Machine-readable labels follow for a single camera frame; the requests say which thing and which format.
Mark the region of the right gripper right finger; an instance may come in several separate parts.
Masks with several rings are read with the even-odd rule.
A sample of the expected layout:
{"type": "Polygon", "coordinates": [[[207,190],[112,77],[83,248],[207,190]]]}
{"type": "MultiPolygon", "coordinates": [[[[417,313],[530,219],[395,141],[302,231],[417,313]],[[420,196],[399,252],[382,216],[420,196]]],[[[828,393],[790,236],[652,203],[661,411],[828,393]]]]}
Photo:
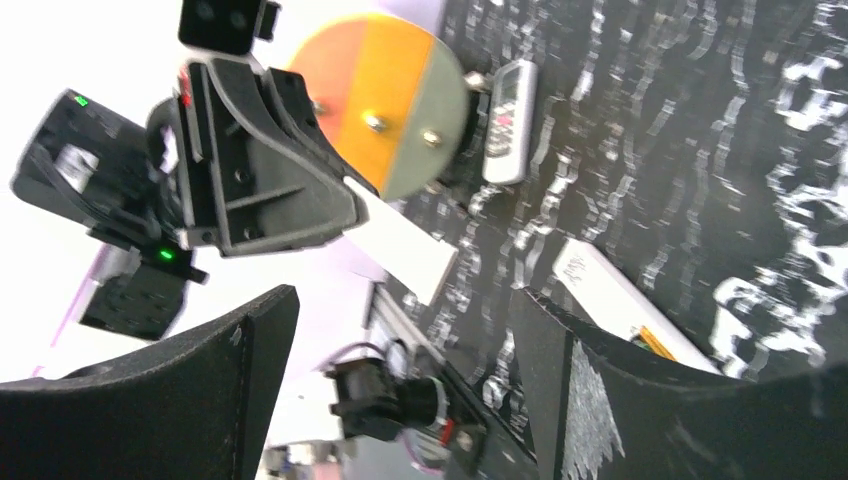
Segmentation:
{"type": "Polygon", "coordinates": [[[523,289],[511,328],[542,479],[843,479],[847,367],[748,383],[523,289]]]}

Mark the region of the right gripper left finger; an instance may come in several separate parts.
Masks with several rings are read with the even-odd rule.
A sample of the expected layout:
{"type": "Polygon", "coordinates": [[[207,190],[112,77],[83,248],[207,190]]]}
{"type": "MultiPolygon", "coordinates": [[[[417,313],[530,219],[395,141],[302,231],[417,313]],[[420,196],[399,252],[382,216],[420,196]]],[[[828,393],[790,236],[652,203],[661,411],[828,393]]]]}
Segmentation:
{"type": "Polygon", "coordinates": [[[277,286],[56,380],[1,387],[5,479],[251,479],[298,322],[277,286]]]}

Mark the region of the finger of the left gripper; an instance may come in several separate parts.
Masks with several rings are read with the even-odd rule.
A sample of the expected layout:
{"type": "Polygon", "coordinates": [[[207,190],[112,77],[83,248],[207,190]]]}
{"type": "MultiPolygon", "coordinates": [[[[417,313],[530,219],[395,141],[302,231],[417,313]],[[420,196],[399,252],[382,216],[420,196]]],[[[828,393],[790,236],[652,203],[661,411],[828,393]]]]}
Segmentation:
{"type": "Polygon", "coordinates": [[[280,128],[326,170],[340,179],[351,177],[370,193],[378,194],[378,190],[336,151],[324,135],[300,74],[269,68],[268,101],[280,128]]]}
{"type": "Polygon", "coordinates": [[[322,246],[365,219],[343,179],[277,124],[268,69],[213,57],[181,70],[178,191],[185,249],[248,256],[322,246]]]}

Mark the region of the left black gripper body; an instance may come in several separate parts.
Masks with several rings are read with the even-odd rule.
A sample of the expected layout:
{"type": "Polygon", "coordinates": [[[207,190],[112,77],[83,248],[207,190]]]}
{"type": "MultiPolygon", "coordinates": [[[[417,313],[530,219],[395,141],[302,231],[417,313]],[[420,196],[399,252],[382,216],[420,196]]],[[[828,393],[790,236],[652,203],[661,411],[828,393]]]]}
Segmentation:
{"type": "Polygon", "coordinates": [[[83,225],[102,243],[67,320],[157,341],[179,315],[186,287],[207,274],[195,246],[216,236],[205,125],[212,59],[255,66],[255,39],[273,36],[273,1],[187,1],[178,36],[193,53],[173,94],[139,125],[68,89],[21,154],[13,194],[83,225]]]}

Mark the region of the white slim remote control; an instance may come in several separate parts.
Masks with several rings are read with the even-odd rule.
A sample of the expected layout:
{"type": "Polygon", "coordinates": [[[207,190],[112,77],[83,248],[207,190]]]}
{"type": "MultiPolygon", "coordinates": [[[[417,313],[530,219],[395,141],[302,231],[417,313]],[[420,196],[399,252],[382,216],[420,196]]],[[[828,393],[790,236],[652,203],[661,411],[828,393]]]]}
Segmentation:
{"type": "Polygon", "coordinates": [[[592,244],[570,239],[552,273],[600,328],[668,360],[720,371],[592,244]]]}

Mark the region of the white battery cover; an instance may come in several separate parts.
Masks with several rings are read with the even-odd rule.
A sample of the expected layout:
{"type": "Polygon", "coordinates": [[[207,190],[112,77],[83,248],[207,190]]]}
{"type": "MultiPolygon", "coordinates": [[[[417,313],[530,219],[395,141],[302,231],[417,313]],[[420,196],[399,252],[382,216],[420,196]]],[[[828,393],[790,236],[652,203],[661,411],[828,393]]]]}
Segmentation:
{"type": "Polygon", "coordinates": [[[343,236],[402,283],[423,305],[438,297],[458,249],[420,229],[352,177],[343,179],[365,219],[343,236]]]}

